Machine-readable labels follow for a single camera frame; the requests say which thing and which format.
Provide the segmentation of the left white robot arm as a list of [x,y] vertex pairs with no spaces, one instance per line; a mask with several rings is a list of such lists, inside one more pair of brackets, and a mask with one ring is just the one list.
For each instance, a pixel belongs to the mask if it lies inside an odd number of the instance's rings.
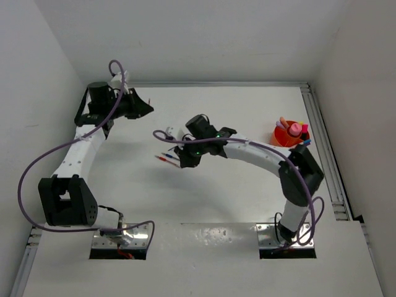
[[102,231],[123,226],[123,215],[99,205],[86,180],[99,148],[108,138],[114,120],[139,119],[154,108],[144,102],[134,88],[120,91],[106,82],[87,86],[74,122],[75,143],[52,177],[43,178],[38,192],[49,226],[86,227]]

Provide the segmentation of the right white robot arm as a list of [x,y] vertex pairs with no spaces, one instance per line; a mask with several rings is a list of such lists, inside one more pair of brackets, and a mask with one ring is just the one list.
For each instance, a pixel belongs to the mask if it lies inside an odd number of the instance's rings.
[[182,168],[195,168],[203,155],[245,161],[279,178],[286,203],[276,234],[281,243],[296,236],[309,209],[309,198],[318,190],[324,174],[309,149],[298,144],[291,149],[251,142],[236,130],[216,129],[202,114],[190,119],[184,128],[166,129]]

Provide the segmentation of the pink glue bottle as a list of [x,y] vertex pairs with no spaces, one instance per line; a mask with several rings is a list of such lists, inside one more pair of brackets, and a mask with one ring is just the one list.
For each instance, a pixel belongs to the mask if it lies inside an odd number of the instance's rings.
[[299,137],[302,132],[302,125],[293,123],[289,126],[288,133],[291,137]]

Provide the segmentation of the red ballpoint pen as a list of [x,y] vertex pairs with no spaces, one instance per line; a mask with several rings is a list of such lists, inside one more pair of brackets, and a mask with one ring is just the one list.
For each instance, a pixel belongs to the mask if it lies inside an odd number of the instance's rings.
[[160,160],[160,161],[162,161],[162,162],[165,162],[165,163],[167,163],[167,164],[171,164],[172,166],[175,166],[175,167],[177,167],[177,168],[180,168],[180,166],[179,166],[177,163],[172,162],[172,161],[168,160],[168,159],[165,158],[165,157],[161,157],[161,156],[155,155],[155,158],[157,158],[158,160]]

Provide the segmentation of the pink black highlighter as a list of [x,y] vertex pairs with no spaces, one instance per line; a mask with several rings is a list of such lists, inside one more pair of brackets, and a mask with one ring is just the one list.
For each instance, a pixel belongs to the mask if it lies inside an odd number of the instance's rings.
[[308,124],[303,124],[301,126],[301,139],[303,141],[308,140],[309,139],[309,132],[308,132]]

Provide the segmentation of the lilac marker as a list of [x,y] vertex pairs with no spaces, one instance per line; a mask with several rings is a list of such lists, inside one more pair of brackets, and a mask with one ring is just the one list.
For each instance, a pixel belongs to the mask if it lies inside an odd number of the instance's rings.
[[280,121],[276,122],[276,126],[279,127],[280,129],[286,130],[286,126],[284,126]]

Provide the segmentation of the grey orange marker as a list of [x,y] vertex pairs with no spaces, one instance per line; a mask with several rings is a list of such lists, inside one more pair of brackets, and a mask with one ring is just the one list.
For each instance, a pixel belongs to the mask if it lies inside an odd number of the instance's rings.
[[279,121],[281,122],[282,126],[283,126],[285,129],[287,129],[287,128],[289,127],[289,124],[288,124],[288,122],[285,120],[285,118],[280,117],[280,118],[279,118]]

